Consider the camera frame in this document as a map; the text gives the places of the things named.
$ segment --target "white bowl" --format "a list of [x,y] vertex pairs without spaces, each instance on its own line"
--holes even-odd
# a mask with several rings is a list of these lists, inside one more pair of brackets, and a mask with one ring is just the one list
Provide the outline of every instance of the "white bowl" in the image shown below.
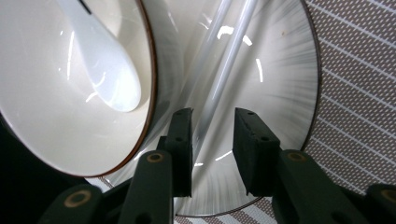
[[[85,2],[134,62],[142,86],[137,109],[118,112],[97,96],[56,1],[24,0],[0,7],[0,111],[39,159],[95,176],[119,169],[163,127],[178,97],[182,58],[169,19],[162,29],[170,30],[163,35],[170,43],[158,42],[162,30],[147,33],[135,1]],[[165,62],[166,55],[173,59]]]
[[[186,71],[196,62],[220,2],[167,1],[184,49]],[[232,2],[197,88],[186,104],[194,109],[193,128],[243,3]],[[213,216],[257,200],[246,195],[232,153],[236,107],[256,112],[280,139],[282,148],[304,148],[318,109],[320,84],[318,43],[304,7],[299,0],[259,1],[193,168],[192,197],[177,200],[177,214]],[[133,176],[136,162],[133,159],[105,179],[118,185]]]

